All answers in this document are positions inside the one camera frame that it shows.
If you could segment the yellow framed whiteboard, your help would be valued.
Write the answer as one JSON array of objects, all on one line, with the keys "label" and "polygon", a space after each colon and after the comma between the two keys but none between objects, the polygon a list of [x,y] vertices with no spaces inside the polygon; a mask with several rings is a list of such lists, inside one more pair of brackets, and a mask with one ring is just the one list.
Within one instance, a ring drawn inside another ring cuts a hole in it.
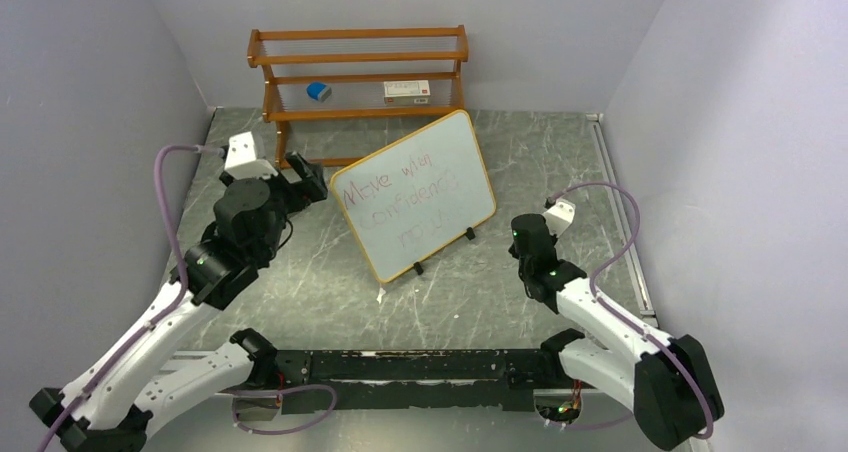
[{"label": "yellow framed whiteboard", "polygon": [[415,268],[497,210],[464,110],[342,168],[329,187],[380,283]]}]

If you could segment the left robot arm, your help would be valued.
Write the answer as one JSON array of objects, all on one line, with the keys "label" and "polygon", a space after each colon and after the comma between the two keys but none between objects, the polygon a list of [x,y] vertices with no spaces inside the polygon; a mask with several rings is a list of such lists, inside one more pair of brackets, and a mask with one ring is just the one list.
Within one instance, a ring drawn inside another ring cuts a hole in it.
[{"label": "left robot arm", "polygon": [[296,181],[263,159],[244,171],[225,167],[213,221],[196,245],[178,252],[145,312],[79,377],[30,400],[48,441],[68,451],[138,451],[217,393],[267,397],[282,387],[276,348],[251,328],[170,374],[162,368],[186,335],[224,311],[271,264],[292,234],[291,216],[327,197],[321,165],[297,153],[286,159]]}]

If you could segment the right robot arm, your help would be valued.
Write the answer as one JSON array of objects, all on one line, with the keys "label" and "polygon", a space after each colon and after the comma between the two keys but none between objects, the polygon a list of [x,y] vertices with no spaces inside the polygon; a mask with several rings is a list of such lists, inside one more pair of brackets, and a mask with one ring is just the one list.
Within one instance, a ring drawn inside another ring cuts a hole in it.
[{"label": "right robot arm", "polygon": [[580,327],[541,357],[542,378],[553,386],[573,379],[600,390],[665,451],[712,430],[725,407],[701,342],[653,327],[595,289],[584,270],[559,258],[551,221],[530,213],[510,223],[509,252],[527,296]]}]

